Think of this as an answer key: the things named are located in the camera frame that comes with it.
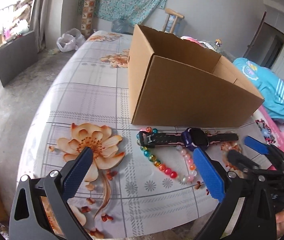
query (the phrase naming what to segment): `yellow bead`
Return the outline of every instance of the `yellow bead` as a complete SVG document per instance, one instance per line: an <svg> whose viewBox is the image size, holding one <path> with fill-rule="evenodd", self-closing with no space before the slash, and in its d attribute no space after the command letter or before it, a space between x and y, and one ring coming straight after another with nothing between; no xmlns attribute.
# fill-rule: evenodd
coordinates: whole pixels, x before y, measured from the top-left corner
<svg viewBox="0 0 284 240"><path fill-rule="evenodd" d="M161 165L161 162L159 160L156 160L153 164L155 167L159 167Z"/></svg>
<svg viewBox="0 0 284 240"><path fill-rule="evenodd" d="M151 155L151 156L149 157L149 161L151 161L151 162L156 161L156 157L155 157L154 155Z"/></svg>

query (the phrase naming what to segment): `white plastic bag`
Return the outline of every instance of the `white plastic bag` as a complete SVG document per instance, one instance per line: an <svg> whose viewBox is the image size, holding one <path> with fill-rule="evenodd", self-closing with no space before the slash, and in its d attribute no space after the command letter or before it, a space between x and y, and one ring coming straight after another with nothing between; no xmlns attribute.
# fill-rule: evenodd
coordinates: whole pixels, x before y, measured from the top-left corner
<svg viewBox="0 0 284 240"><path fill-rule="evenodd" d="M75 38L69 34L63 34L62 37L57 39L56 44L61 52L77 49Z"/></svg>
<svg viewBox="0 0 284 240"><path fill-rule="evenodd" d="M75 29L75 28L71 29L67 31L65 34L72 35L75 38L76 46L77 46L75 50L77 50L79 47L81 47L85 43L84 35L82 35L82 33L78 29Z"/></svg>

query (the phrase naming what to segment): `floral tablecloth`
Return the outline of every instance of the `floral tablecloth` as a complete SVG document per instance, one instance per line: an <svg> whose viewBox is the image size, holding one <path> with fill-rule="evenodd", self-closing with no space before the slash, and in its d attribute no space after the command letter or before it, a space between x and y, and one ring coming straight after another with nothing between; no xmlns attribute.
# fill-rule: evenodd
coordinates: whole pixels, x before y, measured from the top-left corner
<svg viewBox="0 0 284 240"><path fill-rule="evenodd" d="M202 182L199 174L192 184L171 179L154 167L137 145L136 134L146 127L132 125L128 115L131 38L99 31L73 55L34 117L18 170L17 182L24 174L43 177L76 158L84 146L93 147L94 163L75 198L68 202L88 233L97 237L160 232L195 220L218 203L205 185L194 187L197 181ZM155 128L174 133L185 129ZM232 130L240 140L250 135L264 141L252 119L237 129L204 129ZM270 166L264 156L245 146L242 150L264 168ZM188 174L185 160L174 147L154 151L178 173ZM220 145L209 147L207 153L222 162ZM58 230L56 222L50 222Z"/></svg>

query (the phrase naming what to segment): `cardboard box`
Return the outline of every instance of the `cardboard box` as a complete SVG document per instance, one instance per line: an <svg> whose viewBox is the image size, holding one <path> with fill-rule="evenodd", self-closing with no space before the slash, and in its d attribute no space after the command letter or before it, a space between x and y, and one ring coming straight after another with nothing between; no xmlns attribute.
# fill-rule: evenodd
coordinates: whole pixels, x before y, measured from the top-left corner
<svg viewBox="0 0 284 240"><path fill-rule="evenodd" d="M141 25L134 28L128 83L134 125L239 127L264 101L225 57Z"/></svg>

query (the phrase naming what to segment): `gray curtain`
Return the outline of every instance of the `gray curtain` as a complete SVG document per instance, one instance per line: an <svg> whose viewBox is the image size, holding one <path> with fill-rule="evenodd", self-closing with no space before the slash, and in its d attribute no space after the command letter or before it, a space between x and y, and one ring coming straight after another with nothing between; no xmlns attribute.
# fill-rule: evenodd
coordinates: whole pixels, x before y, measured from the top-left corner
<svg viewBox="0 0 284 240"><path fill-rule="evenodd" d="M37 52L45 48L45 25L49 0L34 0L29 29L35 31Z"/></svg>

